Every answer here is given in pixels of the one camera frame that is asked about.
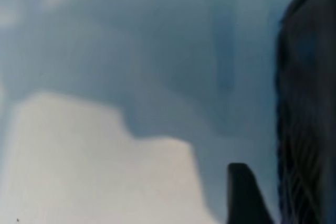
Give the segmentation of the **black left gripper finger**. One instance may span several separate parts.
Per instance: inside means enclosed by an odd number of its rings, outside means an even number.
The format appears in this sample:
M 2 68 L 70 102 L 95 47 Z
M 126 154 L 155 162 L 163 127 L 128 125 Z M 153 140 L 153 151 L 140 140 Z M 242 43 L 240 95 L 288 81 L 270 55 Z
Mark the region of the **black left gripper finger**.
M 227 223 L 273 223 L 254 173 L 245 163 L 227 167 Z

